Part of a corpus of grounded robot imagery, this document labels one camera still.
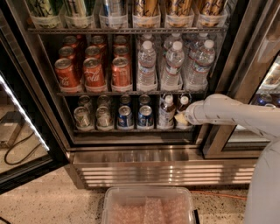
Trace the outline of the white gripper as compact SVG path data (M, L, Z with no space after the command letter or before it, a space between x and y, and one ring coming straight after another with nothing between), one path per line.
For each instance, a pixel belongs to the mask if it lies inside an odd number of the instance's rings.
M183 113L174 116L177 123L187 125L188 122L193 125L202 125L214 122L214 103L211 97L203 101L196 101L188 106Z

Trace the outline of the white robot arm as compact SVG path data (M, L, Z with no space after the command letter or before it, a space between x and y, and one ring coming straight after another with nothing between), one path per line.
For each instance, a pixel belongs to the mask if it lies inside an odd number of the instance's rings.
M190 104L175 119L192 125L241 125L269 139L255 165L243 224L280 224L280 108L244 104L224 94L211 94Z

